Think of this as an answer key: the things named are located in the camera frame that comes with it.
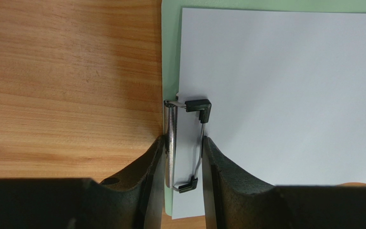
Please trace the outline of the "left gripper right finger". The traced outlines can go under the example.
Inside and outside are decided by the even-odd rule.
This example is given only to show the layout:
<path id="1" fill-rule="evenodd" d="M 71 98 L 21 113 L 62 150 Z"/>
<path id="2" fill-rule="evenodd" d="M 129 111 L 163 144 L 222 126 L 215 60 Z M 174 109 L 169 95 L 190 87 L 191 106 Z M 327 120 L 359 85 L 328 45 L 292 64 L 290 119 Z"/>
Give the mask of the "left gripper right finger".
<path id="1" fill-rule="evenodd" d="M 366 186 L 274 186 L 203 138 L 209 229 L 366 229 Z"/>

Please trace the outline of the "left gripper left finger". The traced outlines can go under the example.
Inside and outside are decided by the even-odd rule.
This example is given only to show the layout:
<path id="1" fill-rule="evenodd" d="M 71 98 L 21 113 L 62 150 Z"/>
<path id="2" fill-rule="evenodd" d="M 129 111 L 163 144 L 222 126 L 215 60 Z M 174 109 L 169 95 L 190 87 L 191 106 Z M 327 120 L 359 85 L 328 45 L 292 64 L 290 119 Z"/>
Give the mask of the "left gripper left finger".
<path id="1" fill-rule="evenodd" d="M 158 229 L 164 136 L 116 174 L 91 178 L 0 179 L 0 229 Z"/>

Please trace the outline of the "metal clipboard clip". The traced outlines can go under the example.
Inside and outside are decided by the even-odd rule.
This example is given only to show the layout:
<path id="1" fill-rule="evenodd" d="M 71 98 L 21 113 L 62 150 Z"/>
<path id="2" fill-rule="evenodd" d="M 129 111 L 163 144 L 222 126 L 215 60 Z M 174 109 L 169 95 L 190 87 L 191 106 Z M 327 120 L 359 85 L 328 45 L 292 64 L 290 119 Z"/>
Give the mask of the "metal clipboard clip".
<path id="1" fill-rule="evenodd" d="M 165 184 L 179 193 L 195 190 L 198 172 L 203 157 L 205 125 L 210 118 L 212 104 L 208 99 L 190 100 L 180 103 L 173 100 L 163 102 L 165 143 Z M 194 159 L 192 175 L 187 184 L 174 184 L 176 159 Z"/>

